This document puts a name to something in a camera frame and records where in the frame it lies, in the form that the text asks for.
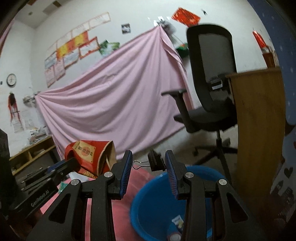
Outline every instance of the blue patterned fabric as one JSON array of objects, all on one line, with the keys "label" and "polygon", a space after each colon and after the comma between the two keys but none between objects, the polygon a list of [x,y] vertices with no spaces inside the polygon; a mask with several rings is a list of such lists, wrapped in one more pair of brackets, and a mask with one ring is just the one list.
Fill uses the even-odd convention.
[{"label": "blue patterned fabric", "polygon": [[[248,0],[269,33],[277,53],[286,95],[286,119],[296,125],[296,40],[289,26],[265,0]],[[283,157],[296,175],[296,128],[284,138]]]}]

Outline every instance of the chair wheel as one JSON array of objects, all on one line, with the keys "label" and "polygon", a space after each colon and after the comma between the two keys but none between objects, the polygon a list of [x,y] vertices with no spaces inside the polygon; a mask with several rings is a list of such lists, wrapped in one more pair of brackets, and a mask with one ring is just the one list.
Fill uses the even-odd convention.
[{"label": "chair wheel", "polygon": [[193,156],[198,156],[198,154],[199,154],[198,150],[193,151],[192,154],[193,154]]}]

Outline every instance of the pink fabric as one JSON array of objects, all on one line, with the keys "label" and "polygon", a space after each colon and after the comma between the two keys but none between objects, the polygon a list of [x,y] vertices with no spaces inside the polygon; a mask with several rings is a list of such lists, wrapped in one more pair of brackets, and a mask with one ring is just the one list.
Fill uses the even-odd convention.
[{"label": "pink fabric", "polygon": [[[136,233],[130,222],[130,208],[131,203],[139,192],[139,190],[149,182],[153,176],[143,169],[131,170],[128,188],[123,199],[112,200],[112,213],[114,222],[114,231],[117,241],[143,241],[143,239]],[[40,210],[42,213],[49,208],[53,201],[57,198],[56,193]],[[85,221],[85,241],[90,241],[90,217],[91,217],[91,199],[87,202],[86,221]]]},{"label": "pink fabric", "polygon": [[117,158],[141,151],[183,127],[163,91],[185,88],[186,73],[161,27],[104,58],[72,84],[42,92],[38,106],[61,158],[77,140],[113,140]]},{"label": "pink fabric", "polygon": [[7,26],[7,28],[5,29],[3,35],[0,37],[0,56],[1,56],[2,48],[3,48],[3,46],[4,46],[4,43],[5,43],[6,37],[7,37],[7,35],[8,35],[8,33],[9,33],[9,31],[10,31],[10,29],[11,29],[11,27],[12,27],[12,25],[13,25],[14,22],[15,22],[15,20],[13,19],[13,20],[9,23],[9,25]]}]

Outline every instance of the chair base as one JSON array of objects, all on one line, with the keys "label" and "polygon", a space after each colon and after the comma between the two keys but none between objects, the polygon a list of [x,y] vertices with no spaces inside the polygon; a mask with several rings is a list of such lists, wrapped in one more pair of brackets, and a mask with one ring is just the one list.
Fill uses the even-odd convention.
[{"label": "chair base", "polygon": [[226,179],[232,184],[231,182],[231,175],[229,172],[229,168],[225,159],[225,153],[237,154],[237,149],[229,147],[230,145],[230,138],[222,141],[220,137],[220,131],[217,131],[217,139],[216,139],[216,146],[196,146],[195,151],[193,152],[194,156],[198,155],[198,149],[210,151],[205,157],[198,160],[194,165],[202,165],[208,162],[210,159],[217,157],[222,164],[225,177]]}]

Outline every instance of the chair seat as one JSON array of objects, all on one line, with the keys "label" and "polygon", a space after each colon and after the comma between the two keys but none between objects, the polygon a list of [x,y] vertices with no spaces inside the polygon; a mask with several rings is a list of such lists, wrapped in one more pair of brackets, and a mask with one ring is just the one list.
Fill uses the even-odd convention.
[{"label": "chair seat", "polygon": [[[193,125],[205,131],[224,131],[237,124],[235,107],[232,106],[224,106],[219,112],[207,112],[199,107],[188,113]],[[174,116],[174,120],[183,123],[181,115]]]}]

